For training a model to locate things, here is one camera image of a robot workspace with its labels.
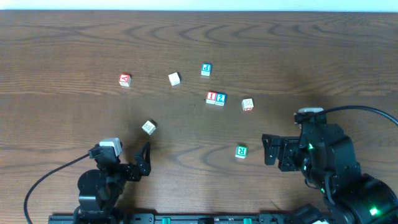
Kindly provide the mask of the blue number 2 block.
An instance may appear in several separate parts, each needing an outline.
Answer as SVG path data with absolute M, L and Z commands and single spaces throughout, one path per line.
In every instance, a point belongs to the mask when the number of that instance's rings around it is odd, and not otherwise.
M 226 95 L 224 93 L 216 94 L 215 105 L 224 106 L 225 101 L 226 101 Z

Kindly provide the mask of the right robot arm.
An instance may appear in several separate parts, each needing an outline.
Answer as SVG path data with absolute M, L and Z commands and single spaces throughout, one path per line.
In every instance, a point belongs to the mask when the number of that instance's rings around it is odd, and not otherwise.
M 323 194 L 336 223 L 397 223 L 397 196 L 383 181 L 361 171 L 353 142 L 326 116 L 297 113 L 300 136 L 263 134 L 265 165 L 299 171 Z

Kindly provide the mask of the red letter I block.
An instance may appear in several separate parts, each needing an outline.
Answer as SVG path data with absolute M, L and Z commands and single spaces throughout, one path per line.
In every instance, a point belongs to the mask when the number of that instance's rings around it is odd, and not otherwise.
M 206 103 L 214 105 L 216 102 L 217 92 L 208 91 L 206 94 Z

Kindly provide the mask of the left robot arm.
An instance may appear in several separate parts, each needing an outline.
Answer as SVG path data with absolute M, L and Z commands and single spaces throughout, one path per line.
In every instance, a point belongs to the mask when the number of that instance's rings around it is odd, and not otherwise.
M 129 223 L 129 215 L 116 208 L 127 182 L 138 182 L 151 172 L 150 143 L 145 143 L 134 155 L 135 164 L 122 164 L 115 150 L 121 144 L 96 144 L 88 155 L 96 162 L 96 169 L 89 170 L 78 179 L 80 191 L 79 211 L 73 215 L 73 223 Z

